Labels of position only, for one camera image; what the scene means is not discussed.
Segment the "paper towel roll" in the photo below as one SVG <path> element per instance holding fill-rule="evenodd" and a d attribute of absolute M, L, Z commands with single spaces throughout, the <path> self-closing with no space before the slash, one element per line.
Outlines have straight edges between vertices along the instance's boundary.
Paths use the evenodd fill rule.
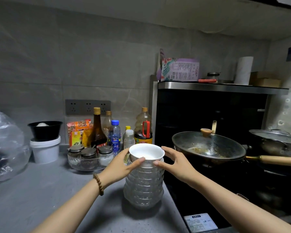
<path fill-rule="evenodd" d="M 241 57 L 238 59 L 234 84 L 249 85 L 252 63 L 252 56 Z"/>

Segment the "blue plastic bottle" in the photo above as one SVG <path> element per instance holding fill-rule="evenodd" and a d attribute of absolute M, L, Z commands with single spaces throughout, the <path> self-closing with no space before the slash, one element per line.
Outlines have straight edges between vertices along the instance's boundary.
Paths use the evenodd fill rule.
<path fill-rule="evenodd" d="M 113 146 L 113 153 L 117 155 L 121 147 L 121 128 L 118 120 L 111 121 L 111 127 L 108 137 L 108 145 Z"/>

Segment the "wooden lid knob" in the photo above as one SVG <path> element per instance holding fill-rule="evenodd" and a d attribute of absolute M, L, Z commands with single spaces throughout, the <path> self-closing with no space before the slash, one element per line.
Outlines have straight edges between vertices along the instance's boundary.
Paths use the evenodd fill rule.
<path fill-rule="evenodd" d="M 209 137 L 212 133 L 212 130 L 208 128 L 201 128 L 200 131 L 202 132 L 203 137 Z"/>

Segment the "bracelet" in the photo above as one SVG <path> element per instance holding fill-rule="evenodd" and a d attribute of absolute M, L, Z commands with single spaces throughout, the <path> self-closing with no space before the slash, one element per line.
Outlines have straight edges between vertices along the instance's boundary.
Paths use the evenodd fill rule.
<path fill-rule="evenodd" d="M 98 175 L 97 175 L 96 173 L 94 173 L 94 174 L 93 174 L 93 178 L 95 178 L 96 181 L 97 181 L 97 183 L 98 183 L 98 186 L 99 186 L 99 194 L 100 194 L 101 196 L 103 196 L 103 195 L 104 195 L 104 188 L 102 188 L 102 184 L 101 184 L 101 181 L 100 181 Z"/>

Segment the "stainless steel shelf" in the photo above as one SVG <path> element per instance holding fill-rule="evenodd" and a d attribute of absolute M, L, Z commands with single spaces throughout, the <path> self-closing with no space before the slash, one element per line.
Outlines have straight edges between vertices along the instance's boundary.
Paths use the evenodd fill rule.
<path fill-rule="evenodd" d="M 268 88 L 247 85 L 219 84 L 219 83 L 186 83 L 186 82 L 159 82 L 158 89 L 198 90 L 216 92 L 239 92 L 269 95 L 287 95 L 288 88 Z"/>

